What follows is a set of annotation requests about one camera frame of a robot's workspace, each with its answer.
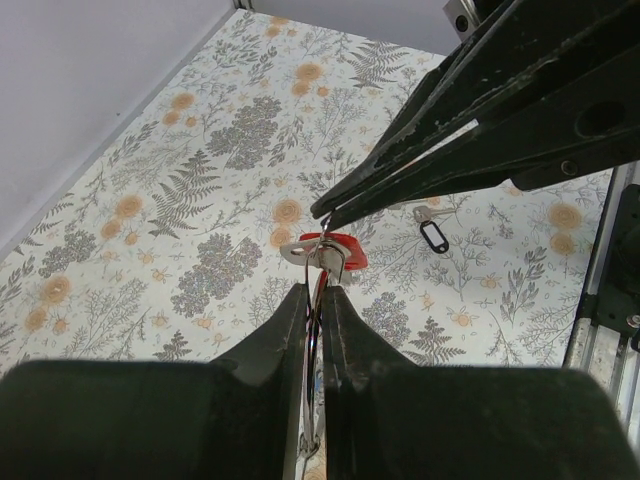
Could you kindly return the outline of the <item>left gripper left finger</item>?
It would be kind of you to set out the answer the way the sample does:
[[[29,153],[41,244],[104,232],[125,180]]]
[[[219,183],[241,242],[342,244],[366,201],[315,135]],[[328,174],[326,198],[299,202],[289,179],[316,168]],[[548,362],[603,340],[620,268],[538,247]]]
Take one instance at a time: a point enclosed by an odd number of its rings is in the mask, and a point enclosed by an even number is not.
[[[38,360],[1,382],[5,479],[292,479],[307,290],[207,363]]]

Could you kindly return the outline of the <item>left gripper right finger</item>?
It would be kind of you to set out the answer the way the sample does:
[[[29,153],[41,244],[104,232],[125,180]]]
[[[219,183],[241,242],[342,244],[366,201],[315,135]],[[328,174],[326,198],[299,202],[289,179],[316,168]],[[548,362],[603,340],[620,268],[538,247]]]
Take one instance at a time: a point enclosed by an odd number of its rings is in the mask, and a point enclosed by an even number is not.
[[[322,300],[331,479],[635,479],[613,405],[567,368],[419,366]]]

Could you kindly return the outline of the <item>large metal keyring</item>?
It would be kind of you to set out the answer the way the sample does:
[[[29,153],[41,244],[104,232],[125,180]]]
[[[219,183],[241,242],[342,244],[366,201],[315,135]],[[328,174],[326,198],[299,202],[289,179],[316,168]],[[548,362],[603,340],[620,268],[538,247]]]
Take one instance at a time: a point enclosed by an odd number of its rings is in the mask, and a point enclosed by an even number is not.
[[[328,227],[331,221],[331,215],[328,214],[321,221],[321,236],[328,233]],[[320,446],[319,435],[316,432],[315,423],[315,385],[316,385],[316,364],[318,359],[318,341],[321,333],[321,307],[322,295],[329,285],[329,278],[340,283],[342,273],[335,273],[320,269],[316,285],[313,290],[310,289],[309,267],[305,266],[305,286],[309,294],[308,302],[308,318],[306,327],[306,345],[304,359],[304,381],[303,381],[303,430],[299,439],[299,454],[304,459],[304,467],[307,461],[318,451]]]

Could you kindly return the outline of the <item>key with red tag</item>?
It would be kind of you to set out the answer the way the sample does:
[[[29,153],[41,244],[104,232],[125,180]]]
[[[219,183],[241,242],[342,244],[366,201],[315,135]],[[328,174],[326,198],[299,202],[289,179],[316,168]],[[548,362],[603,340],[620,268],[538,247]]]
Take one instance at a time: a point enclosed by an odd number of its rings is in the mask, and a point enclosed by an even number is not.
[[[368,259],[359,241],[348,234],[307,233],[297,242],[279,248],[280,255],[289,263],[342,273],[368,267]]]

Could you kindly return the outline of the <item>key with black tag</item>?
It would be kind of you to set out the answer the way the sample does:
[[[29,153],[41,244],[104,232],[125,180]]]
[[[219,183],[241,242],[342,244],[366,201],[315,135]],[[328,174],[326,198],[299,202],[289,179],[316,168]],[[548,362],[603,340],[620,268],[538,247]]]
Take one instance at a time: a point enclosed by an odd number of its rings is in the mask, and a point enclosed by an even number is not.
[[[436,224],[439,217],[452,215],[455,209],[434,210],[426,205],[416,206],[412,210],[414,220],[418,223],[419,231],[430,249],[436,254],[444,254],[449,250],[449,242]]]

